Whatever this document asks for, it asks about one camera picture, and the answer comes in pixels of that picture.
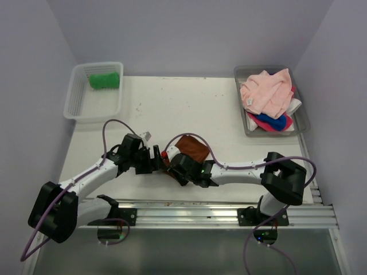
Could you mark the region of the brown towel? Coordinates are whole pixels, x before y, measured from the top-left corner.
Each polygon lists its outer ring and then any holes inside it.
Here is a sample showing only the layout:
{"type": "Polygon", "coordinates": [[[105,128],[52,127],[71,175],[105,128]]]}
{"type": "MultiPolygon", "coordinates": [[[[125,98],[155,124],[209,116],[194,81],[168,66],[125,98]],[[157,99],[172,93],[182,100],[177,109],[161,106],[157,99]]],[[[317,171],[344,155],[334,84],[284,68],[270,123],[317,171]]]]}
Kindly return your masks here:
{"type": "MultiPolygon", "coordinates": [[[[202,163],[209,155],[209,148],[189,135],[181,136],[174,146],[179,148],[181,153],[190,156],[199,163],[202,163]]],[[[166,167],[170,164],[168,161],[163,160],[163,162],[166,167]]]]}

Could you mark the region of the green towel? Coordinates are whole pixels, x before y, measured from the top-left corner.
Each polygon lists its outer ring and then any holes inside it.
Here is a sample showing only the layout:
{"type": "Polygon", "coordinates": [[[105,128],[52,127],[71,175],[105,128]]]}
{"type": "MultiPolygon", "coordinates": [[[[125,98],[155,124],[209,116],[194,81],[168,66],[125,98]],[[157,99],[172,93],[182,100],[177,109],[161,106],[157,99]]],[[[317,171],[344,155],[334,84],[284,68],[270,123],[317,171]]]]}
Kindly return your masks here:
{"type": "Polygon", "coordinates": [[[117,72],[91,74],[89,84],[92,89],[118,89],[120,86],[120,76],[117,72]]]}

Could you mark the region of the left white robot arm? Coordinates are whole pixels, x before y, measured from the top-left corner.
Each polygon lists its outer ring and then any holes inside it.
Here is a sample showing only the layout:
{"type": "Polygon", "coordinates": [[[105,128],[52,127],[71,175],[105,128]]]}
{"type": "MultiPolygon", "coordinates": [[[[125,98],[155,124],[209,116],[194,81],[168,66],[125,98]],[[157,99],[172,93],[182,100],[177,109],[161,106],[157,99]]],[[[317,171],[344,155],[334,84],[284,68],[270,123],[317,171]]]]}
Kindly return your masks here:
{"type": "Polygon", "coordinates": [[[142,138],[127,134],[121,144],[105,152],[89,169],[61,183],[47,182],[41,187],[28,224],[53,241],[66,241],[77,227],[88,224],[121,226],[125,223],[116,200],[99,195],[84,199],[103,184],[134,168],[137,175],[163,169],[157,145],[148,148],[142,138]]]}

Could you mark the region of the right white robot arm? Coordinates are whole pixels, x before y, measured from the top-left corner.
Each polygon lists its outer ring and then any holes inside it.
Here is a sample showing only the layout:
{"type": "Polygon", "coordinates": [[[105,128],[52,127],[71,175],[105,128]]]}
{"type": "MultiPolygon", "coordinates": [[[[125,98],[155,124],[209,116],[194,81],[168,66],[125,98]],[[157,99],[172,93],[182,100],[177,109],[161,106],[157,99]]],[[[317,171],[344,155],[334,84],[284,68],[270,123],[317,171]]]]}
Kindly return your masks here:
{"type": "Polygon", "coordinates": [[[303,203],[306,169],[277,152],[269,152],[265,159],[250,162],[244,167],[218,164],[214,160],[202,163],[179,153],[168,166],[181,185],[192,182],[202,188],[225,184],[256,184],[267,193],[260,197],[257,207],[241,210],[239,215],[250,225],[268,225],[285,206],[303,203]]]}

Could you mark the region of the magenta towel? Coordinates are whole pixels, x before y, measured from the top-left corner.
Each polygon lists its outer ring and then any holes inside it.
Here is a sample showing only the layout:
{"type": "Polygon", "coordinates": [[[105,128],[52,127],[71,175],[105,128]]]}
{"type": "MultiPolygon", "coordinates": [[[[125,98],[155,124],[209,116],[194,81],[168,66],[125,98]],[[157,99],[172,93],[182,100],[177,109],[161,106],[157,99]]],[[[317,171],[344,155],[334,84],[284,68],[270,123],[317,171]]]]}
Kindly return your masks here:
{"type": "Polygon", "coordinates": [[[292,118],[287,113],[294,98],[295,87],[290,86],[286,92],[284,88],[278,88],[271,97],[267,97],[267,102],[259,111],[246,111],[246,115],[251,123],[266,132],[283,132],[288,130],[292,125],[292,118]]]}

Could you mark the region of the white plastic basket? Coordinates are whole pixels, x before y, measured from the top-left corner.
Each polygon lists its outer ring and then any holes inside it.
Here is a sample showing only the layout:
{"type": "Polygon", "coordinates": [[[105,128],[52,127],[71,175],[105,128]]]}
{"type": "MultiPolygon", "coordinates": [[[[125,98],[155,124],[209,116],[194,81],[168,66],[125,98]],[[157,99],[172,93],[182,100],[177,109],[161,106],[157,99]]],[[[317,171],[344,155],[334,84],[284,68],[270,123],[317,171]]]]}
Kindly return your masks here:
{"type": "Polygon", "coordinates": [[[121,62],[95,62],[73,68],[63,115],[78,123],[99,123],[117,117],[122,109],[123,71],[121,62]],[[116,76],[115,85],[103,89],[91,86],[96,76],[116,76]]]}

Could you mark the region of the blue towel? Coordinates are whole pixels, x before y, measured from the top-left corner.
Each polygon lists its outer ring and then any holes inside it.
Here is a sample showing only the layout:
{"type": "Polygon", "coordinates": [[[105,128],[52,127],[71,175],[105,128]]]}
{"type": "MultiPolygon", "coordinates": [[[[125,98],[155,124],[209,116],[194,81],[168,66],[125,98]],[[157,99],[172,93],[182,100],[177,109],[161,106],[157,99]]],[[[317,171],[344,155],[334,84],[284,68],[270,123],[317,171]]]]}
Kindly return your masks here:
{"type": "Polygon", "coordinates": [[[287,117],[285,115],[281,115],[277,119],[274,119],[264,113],[256,115],[256,118],[259,121],[269,124],[273,129],[277,131],[283,130],[287,125],[287,117]]]}

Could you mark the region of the light pink towel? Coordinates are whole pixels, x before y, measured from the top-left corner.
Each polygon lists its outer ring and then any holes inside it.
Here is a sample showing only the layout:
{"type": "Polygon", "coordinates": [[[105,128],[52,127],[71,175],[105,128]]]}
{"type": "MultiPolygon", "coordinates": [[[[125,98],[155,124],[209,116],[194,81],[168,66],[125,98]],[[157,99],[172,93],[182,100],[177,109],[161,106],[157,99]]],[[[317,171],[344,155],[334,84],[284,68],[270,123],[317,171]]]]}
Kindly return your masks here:
{"type": "Polygon", "coordinates": [[[275,74],[263,70],[260,74],[249,76],[240,85],[240,96],[246,111],[278,119],[294,96],[289,70],[282,69],[275,74]]]}

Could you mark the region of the grey plastic tray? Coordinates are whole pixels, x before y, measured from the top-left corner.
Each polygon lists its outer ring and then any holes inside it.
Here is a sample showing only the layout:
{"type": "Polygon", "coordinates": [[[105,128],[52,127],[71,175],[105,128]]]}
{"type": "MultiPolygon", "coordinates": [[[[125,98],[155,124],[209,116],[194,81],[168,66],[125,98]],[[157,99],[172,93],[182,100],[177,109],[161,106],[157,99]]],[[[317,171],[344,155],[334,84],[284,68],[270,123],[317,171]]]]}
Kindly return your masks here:
{"type": "Polygon", "coordinates": [[[294,87],[294,97],[300,101],[303,101],[302,95],[297,87],[292,70],[285,65],[240,65],[234,68],[234,78],[236,83],[237,96],[240,102],[240,113],[243,121],[244,132],[247,136],[252,138],[283,138],[288,136],[296,136],[307,132],[310,129],[310,122],[304,105],[301,105],[293,114],[290,115],[293,124],[291,129],[285,131],[268,132],[257,127],[254,131],[250,130],[250,122],[247,119],[245,109],[242,107],[240,96],[240,85],[246,82],[250,75],[261,73],[263,70],[269,74],[275,74],[282,69],[288,69],[291,77],[292,86],[294,87]]]}

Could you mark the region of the white towel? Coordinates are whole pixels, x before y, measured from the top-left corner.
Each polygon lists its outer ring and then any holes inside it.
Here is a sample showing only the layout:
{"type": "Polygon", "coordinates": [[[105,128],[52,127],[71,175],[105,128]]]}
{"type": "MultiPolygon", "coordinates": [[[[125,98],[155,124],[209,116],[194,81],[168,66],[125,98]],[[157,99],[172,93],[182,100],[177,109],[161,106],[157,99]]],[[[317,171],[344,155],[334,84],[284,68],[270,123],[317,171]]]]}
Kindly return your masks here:
{"type": "Polygon", "coordinates": [[[277,131],[273,129],[269,124],[259,121],[255,115],[248,113],[245,111],[245,117],[247,120],[247,128],[252,132],[256,130],[258,127],[267,131],[267,132],[282,132],[282,131],[293,131],[295,129],[293,119],[291,116],[299,109],[302,105],[302,102],[298,99],[292,99],[290,105],[288,106],[287,110],[285,111],[284,115],[287,117],[287,125],[286,127],[281,130],[277,131]]]}

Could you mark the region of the aluminium mounting rail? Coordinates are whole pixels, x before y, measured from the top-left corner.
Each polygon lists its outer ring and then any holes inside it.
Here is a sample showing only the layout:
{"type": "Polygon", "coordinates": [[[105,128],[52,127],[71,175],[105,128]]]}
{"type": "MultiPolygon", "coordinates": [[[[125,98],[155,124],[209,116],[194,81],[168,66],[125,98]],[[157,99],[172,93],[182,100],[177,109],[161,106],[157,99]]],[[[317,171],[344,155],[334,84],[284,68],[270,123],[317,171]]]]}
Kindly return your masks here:
{"type": "MultiPolygon", "coordinates": [[[[135,208],[137,229],[245,229],[240,226],[238,209],[252,204],[209,202],[166,202],[119,200],[120,208],[135,208]]],[[[288,208],[288,226],[278,229],[338,229],[333,207],[302,205],[288,208]]]]}

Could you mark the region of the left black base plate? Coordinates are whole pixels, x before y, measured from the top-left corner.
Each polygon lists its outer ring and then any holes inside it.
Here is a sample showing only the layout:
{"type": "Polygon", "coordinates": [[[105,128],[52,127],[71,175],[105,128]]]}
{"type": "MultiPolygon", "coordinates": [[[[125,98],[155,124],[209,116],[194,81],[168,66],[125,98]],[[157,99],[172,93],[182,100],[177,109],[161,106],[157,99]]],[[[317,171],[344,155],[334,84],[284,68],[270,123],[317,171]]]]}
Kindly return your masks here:
{"type": "Polygon", "coordinates": [[[110,211],[106,218],[101,221],[95,220],[88,223],[88,226],[123,226],[123,219],[130,226],[135,226],[137,218],[136,208],[115,208],[110,211]]]}

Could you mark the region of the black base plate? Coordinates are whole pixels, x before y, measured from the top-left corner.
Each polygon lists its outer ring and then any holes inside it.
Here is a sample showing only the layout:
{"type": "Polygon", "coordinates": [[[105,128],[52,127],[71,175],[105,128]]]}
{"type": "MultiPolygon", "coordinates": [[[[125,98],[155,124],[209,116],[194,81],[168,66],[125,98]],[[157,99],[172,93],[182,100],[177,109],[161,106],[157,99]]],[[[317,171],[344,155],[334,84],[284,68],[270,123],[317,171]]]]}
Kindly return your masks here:
{"type": "MultiPolygon", "coordinates": [[[[257,226],[269,217],[270,216],[262,214],[257,208],[252,206],[237,209],[237,220],[239,226],[257,226]]],[[[287,212],[285,211],[283,214],[272,218],[270,221],[265,223],[264,226],[288,226],[289,224],[287,212]]]]}
{"type": "Polygon", "coordinates": [[[137,218],[136,208],[115,208],[110,211],[106,218],[101,221],[95,220],[88,223],[88,226],[123,226],[123,219],[130,226],[135,226],[137,218]]]}

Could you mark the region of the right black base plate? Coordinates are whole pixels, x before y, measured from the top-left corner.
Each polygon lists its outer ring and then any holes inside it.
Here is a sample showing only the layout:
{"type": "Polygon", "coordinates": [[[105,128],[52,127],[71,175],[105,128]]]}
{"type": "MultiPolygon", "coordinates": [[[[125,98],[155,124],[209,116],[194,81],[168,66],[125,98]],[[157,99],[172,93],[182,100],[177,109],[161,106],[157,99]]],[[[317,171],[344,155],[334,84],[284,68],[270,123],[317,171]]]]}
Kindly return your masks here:
{"type": "MultiPolygon", "coordinates": [[[[237,209],[237,220],[239,226],[257,226],[269,217],[270,216],[262,214],[257,208],[252,206],[237,209]]],[[[287,212],[285,211],[283,214],[272,218],[270,221],[265,223],[264,226],[288,226],[289,224],[287,212]]]]}

